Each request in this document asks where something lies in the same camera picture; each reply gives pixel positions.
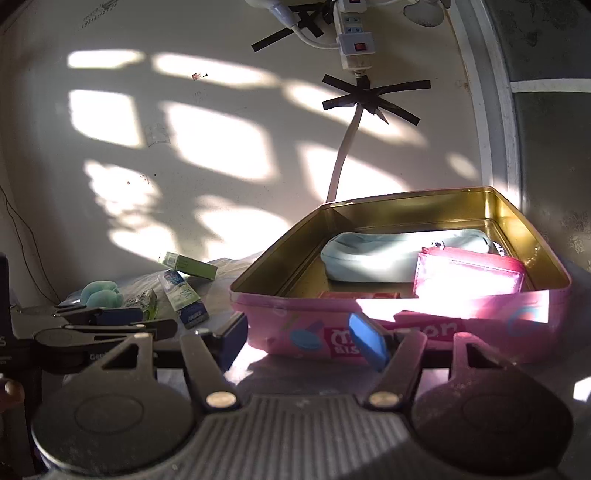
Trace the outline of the person's hand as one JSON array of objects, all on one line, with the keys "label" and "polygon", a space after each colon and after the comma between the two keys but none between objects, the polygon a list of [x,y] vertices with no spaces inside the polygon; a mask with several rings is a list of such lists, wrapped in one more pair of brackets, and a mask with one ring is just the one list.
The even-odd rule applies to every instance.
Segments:
[{"label": "person's hand", "polygon": [[24,402],[24,390],[20,383],[10,379],[0,379],[0,413]]}]

